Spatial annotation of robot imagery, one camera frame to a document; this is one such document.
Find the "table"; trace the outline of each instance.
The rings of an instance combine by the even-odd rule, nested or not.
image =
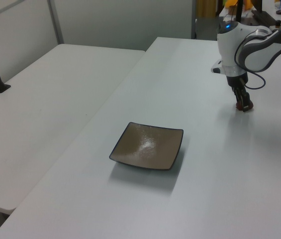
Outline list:
[[[281,20],[281,15],[276,14],[277,9],[275,8],[274,1],[273,0],[263,0],[262,3],[262,9],[263,11],[266,11],[269,15],[271,15],[275,20]],[[220,17],[225,17],[225,21],[231,20],[231,16],[227,15],[228,9],[224,8],[222,12],[220,13]],[[251,11],[242,13],[242,16],[251,17],[253,14]]]
[[[0,228],[0,239],[281,238],[281,56],[235,109],[216,41],[158,38]],[[249,86],[261,84],[250,76]],[[130,122],[182,128],[170,171],[108,156]]]
[[[143,51],[59,45],[0,94],[0,212],[10,214]]]

